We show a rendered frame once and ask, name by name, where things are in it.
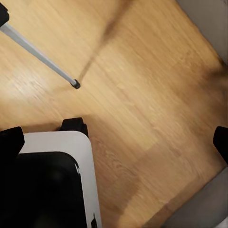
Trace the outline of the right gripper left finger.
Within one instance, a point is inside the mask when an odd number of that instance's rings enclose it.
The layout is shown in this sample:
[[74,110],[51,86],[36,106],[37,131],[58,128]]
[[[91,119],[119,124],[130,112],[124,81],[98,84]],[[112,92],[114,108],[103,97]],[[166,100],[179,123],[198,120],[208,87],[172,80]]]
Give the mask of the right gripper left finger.
[[25,144],[20,126],[0,132],[0,183]]

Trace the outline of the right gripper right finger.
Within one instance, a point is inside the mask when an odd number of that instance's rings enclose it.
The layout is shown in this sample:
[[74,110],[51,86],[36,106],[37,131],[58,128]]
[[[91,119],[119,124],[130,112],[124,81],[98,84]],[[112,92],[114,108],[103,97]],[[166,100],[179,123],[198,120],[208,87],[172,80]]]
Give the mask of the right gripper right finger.
[[228,128],[218,126],[214,133],[213,143],[228,164]]

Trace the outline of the camera tripod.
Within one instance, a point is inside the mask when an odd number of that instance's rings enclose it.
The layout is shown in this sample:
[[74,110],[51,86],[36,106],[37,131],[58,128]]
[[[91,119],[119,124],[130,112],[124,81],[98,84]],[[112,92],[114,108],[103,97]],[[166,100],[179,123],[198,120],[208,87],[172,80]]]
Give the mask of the camera tripod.
[[14,29],[8,21],[10,15],[8,10],[0,3],[0,31],[10,37],[12,40],[17,42],[20,46],[26,49],[33,56],[38,58],[41,62],[67,80],[75,89],[80,88],[80,83],[68,75],[63,69],[56,65],[51,59],[49,59],[43,52],[35,47],[29,40],[27,40],[22,34]]

